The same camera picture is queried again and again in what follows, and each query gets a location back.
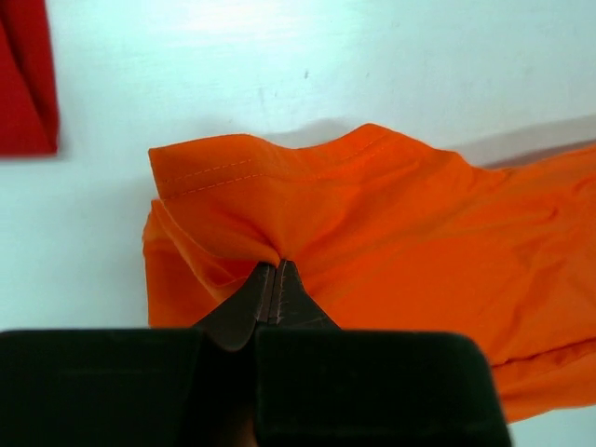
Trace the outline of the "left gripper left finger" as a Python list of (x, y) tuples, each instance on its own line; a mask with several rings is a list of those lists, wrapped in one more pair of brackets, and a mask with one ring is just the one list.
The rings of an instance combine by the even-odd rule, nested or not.
[(273, 265), (257, 264), (232, 296), (199, 321), (199, 329), (223, 350), (242, 349), (258, 324), (268, 321), (276, 272)]

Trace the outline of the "orange t shirt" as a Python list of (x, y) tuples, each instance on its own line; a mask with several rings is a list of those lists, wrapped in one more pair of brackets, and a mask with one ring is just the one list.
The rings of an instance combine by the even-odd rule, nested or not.
[(594, 403), (593, 146), (483, 169), (367, 124), (310, 148), (234, 134), (148, 156), (152, 326), (188, 327), (288, 260), (343, 328), (472, 338), (511, 422)]

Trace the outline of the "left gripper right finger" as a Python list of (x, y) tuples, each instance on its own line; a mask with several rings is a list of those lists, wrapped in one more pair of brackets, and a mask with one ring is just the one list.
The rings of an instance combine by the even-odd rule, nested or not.
[(306, 292), (294, 262), (283, 260), (275, 273), (269, 325), (294, 329), (338, 329), (339, 326)]

